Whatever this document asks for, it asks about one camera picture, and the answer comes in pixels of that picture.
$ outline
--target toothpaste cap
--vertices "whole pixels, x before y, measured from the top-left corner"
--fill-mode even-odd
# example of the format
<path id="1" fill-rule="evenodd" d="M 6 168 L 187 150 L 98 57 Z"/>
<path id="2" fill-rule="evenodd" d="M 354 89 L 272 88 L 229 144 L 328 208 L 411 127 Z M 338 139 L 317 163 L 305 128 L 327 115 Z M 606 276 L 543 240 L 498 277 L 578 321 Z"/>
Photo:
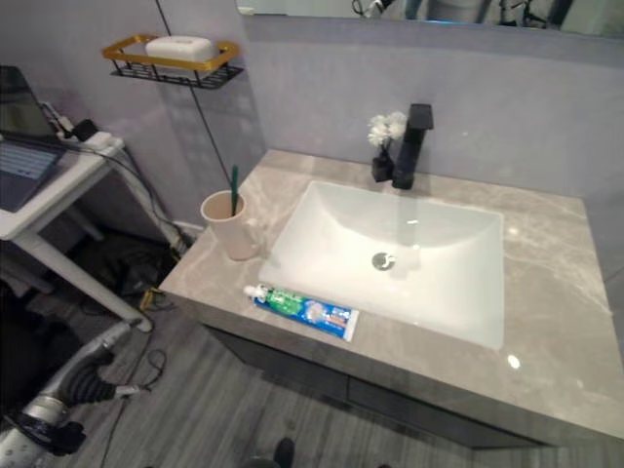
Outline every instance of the toothpaste cap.
<path id="1" fill-rule="evenodd" d="M 266 294 L 268 293 L 267 288 L 263 285 L 245 286 L 243 291 L 248 297 L 252 299 L 257 298 L 262 302 L 264 301 L 264 299 L 266 298 Z"/>

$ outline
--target toothpaste tube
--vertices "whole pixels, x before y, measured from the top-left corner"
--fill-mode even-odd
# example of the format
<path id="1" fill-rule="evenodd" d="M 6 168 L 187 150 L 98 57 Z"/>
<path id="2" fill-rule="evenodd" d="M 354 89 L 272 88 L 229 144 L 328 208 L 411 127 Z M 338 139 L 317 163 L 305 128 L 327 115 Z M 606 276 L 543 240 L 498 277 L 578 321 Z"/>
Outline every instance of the toothpaste tube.
<path id="1" fill-rule="evenodd" d="M 255 305 L 351 341 L 360 312 L 264 285 L 245 286 Z"/>

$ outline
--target cup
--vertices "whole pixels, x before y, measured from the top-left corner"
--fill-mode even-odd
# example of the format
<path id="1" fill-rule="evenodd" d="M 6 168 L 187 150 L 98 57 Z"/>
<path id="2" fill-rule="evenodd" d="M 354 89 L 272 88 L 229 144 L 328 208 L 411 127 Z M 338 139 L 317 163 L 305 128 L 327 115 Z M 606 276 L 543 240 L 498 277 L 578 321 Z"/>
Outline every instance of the cup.
<path id="1" fill-rule="evenodd" d="M 216 192 L 204 200 L 201 213 L 231 259 L 247 260 L 259 252 L 261 236 L 258 223 L 256 219 L 249 218 L 247 201 L 240 193 L 234 215 L 230 190 Z"/>

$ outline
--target gray floor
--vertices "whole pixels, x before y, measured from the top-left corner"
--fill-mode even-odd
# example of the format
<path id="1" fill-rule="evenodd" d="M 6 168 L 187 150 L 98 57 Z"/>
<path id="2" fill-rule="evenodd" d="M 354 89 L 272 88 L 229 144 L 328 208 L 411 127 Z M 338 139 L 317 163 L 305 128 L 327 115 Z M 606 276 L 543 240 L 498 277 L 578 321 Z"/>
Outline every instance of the gray floor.
<path id="1" fill-rule="evenodd" d="M 31 310 L 56 314 L 83 340 L 114 323 L 83 295 L 58 280 L 58 290 L 39 294 Z M 209 333 L 171 308 L 150 312 L 156 324 L 150 349 L 164 349 L 167 370 L 151 394 L 135 398 L 112 441 L 106 467 L 235 468 L 253 455 L 270 456 L 284 436 L 296 441 L 294 468 L 601 468 L 624 467 L 624 448 L 543 448 L 472 452 L 408 430 L 369 412 L 341 406 L 288 382 L 263 376 L 231 355 Z M 122 381 L 146 335 L 135 331 L 104 375 Z M 139 382 L 150 376 L 141 365 Z M 73 412 L 88 439 L 65 458 L 42 466 L 98 467 L 120 402 Z"/>

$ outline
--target black wire rack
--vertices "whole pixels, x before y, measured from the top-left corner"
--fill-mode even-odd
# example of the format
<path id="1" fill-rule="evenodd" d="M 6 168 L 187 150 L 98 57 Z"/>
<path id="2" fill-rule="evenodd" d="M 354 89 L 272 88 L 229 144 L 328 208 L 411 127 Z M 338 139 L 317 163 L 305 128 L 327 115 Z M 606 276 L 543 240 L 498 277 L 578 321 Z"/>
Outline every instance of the black wire rack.
<path id="1" fill-rule="evenodd" d="M 240 66 L 234 66 L 227 62 L 217 70 L 208 74 L 205 72 L 189 71 L 188 73 L 190 76 L 186 77 L 168 74 L 166 70 L 156 65 L 132 62 L 125 62 L 124 65 L 120 65 L 117 60 L 112 60 L 112 62 L 115 66 L 115 69 L 111 72 L 113 76 L 124 76 L 126 78 L 137 78 L 139 80 L 190 86 L 203 90 L 218 90 L 245 70 Z"/>

